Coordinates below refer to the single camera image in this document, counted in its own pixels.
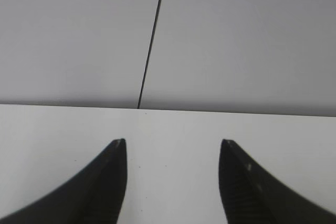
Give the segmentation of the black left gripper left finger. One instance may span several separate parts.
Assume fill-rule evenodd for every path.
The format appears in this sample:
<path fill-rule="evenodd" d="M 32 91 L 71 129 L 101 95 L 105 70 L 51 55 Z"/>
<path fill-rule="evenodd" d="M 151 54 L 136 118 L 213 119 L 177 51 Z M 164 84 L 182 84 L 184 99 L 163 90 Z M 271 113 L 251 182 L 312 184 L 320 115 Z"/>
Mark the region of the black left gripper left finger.
<path fill-rule="evenodd" d="M 126 186 L 126 141 L 113 140 L 74 177 L 1 223 L 117 223 Z"/>

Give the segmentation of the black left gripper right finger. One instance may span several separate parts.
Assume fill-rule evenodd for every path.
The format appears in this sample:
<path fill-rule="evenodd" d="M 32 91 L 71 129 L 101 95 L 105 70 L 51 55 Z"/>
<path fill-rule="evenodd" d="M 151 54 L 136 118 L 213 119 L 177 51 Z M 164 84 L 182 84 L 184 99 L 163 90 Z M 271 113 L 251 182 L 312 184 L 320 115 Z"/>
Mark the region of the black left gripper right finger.
<path fill-rule="evenodd" d="M 335 214 L 287 187 L 232 140 L 221 143 L 219 192 L 228 223 L 335 223 Z"/>

